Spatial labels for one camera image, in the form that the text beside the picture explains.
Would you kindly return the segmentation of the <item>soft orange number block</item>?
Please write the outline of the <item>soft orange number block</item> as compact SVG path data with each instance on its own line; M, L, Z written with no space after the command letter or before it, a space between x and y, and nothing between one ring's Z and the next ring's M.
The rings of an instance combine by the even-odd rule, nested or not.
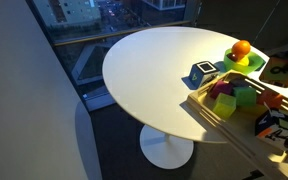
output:
M271 57L259 80L271 85L287 88L288 87L288 60L278 57Z

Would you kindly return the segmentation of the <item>blue soft block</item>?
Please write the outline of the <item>blue soft block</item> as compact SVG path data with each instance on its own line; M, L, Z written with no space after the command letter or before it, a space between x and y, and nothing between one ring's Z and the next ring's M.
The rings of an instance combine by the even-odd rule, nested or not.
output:
M194 88L199 88L216 78L219 72L211 62L201 61L192 65L189 80Z

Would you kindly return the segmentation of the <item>wooden slatted tray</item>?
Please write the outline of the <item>wooden slatted tray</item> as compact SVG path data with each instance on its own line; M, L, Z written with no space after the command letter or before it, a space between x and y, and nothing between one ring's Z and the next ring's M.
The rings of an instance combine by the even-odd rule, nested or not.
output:
M252 114L249 110L236 110L228 119L221 119L211 109L215 100L209 96L218 80L240 79L254 88L258 94L267 86L242 73L229 71L188 95L187 106L200 115L241 155L253 164L262 174L272 180L288 180L288 150L282 151L255 136L255 120L260 113Z

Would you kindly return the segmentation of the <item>black white checkered block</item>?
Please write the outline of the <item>black white checkered block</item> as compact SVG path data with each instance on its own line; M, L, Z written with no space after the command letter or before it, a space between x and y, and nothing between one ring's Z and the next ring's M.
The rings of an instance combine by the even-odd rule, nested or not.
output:
M288 151L288 112L269 109L255 121L255 136L278 148Z

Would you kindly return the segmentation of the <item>pink foam cube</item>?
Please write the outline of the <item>pink foam cube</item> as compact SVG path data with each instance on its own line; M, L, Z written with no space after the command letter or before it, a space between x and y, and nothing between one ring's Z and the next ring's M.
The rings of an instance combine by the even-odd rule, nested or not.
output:
M210 97L216 99L220 93L230 95L233 90L233 85L231 83L224 82L219 80L211 90Z

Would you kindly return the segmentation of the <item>yellow foam cube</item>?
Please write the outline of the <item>yellow foam cube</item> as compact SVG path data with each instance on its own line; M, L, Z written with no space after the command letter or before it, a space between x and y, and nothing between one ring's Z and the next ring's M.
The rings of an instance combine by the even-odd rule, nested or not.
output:
M220 93L214 103L212 111L222 119L229 118L236 110L236 98Z

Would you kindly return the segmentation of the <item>dark grey foam cube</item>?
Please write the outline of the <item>dark grey foam cube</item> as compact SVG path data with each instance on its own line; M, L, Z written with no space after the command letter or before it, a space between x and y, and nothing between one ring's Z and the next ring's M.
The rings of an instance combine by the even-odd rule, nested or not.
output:
M248 87L249 86L249 83L246 82L244 79L242 78L235 78L235 79L232 79L230 81L230 83L235 86L235 87Z

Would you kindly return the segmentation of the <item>dark red toy in bowl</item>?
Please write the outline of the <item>dark red toy in bowl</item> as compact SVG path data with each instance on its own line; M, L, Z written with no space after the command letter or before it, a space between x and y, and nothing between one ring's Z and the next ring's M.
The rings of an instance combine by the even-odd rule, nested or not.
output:
M234 62L237 62L237 61L238 61L238 57L237 57L235 54L233 54L233 53L227 54L227 57L228 57L229 59L231 59L232 61L234 61Z

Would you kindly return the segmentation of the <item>green foam cube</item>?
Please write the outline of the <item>green foam cube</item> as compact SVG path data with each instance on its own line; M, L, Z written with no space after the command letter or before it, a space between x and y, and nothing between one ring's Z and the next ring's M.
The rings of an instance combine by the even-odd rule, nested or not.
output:
M254 106L256 104L256 90L250 87L235 87L233 94L238 106Z

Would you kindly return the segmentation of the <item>yellow toy in bowl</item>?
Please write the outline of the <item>yellow toy in bowl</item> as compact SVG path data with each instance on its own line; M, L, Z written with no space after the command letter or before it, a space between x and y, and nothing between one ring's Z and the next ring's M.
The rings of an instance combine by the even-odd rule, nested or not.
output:
M248 66L249 65L249 59L247 56L244 56L242 59L239 59L237 61L237 64L242 65L242 66Z

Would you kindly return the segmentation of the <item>orange fruit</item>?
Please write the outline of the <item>orange fruit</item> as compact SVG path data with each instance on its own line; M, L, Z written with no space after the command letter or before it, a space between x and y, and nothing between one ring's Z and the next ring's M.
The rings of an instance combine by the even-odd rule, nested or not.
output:
M251 45L246 40L240 40L236 42L231 48L231 52L238 56L245 56L246 54L250 52L250 50L251 50Z

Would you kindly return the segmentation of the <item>green plastic bowl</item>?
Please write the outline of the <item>green plastic bowl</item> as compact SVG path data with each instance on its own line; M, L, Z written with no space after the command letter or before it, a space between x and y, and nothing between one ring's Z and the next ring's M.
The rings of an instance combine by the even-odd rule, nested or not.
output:
M229 57L228 54L231 53L230 49L227 49L225 51L224 55L224 66L227 71L229 70L235 70L239 71L243 74L250 74L254 71L259 70L262 65L265 63L265 60L256 54L255 52L250 51L247 55L246 58L249 60L249 64L247 66L237 64L236 62L232 61Z

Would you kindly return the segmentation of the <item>orange foam cube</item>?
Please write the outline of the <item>orange foam cube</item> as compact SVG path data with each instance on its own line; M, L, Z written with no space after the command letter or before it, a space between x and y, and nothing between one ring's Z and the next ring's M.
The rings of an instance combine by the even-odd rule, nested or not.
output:
M265 90L257 97L257 103L266 104L270 108L279 108L282 104L283 96L279 93Z

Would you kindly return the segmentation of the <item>white table pedestal base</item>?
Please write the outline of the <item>white table pedestal base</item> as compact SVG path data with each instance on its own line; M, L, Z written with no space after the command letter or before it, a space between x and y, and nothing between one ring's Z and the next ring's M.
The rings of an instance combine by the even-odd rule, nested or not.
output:
M162 169L176 169L189 161L194 143L144 125L140 133L140 147L153 165Z

